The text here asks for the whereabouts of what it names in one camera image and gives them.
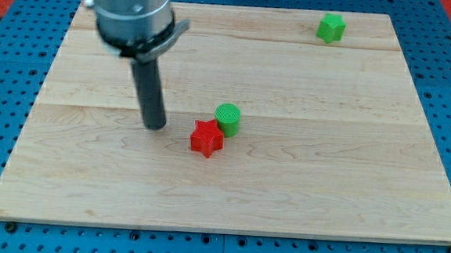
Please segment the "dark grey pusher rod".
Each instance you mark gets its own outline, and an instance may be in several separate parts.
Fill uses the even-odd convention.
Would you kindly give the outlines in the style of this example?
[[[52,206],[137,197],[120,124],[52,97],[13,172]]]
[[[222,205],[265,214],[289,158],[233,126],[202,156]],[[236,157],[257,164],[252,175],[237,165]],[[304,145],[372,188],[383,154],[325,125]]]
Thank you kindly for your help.
[[[157,60],[141,63],[131,61],[131,69],[139,99],[143,124],[149,130],[158,130],[166,125],[166,113],[161,87],[161,75]]]

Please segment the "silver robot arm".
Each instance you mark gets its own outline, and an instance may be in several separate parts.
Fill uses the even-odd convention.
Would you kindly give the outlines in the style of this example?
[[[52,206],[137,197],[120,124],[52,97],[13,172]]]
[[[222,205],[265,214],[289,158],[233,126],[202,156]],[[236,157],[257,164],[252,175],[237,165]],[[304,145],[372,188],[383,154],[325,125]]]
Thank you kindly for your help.
[[[189,30],[176,20],[171,0],[93,0],[96,27],[104,43],[131,62],[143,124],[166,125],[158,58]]]

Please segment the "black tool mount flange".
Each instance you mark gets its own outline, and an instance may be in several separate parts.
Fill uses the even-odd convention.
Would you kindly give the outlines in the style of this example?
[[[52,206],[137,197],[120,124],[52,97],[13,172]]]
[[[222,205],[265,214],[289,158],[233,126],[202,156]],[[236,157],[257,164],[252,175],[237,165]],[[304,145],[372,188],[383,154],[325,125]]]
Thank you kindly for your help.
[[[97,24],[99,36],[104,43],[108,44],[117,51],[117,55],[124,58],[133,58],[141,63],[156,60],[163,53],[166,53],[181,37],[181,35],[190,28],[190,20],[184,19],[179,23],[175,20],[154,38],[138,40],[136,42],[124,42],[118,38],[112,38],[104,34]]]

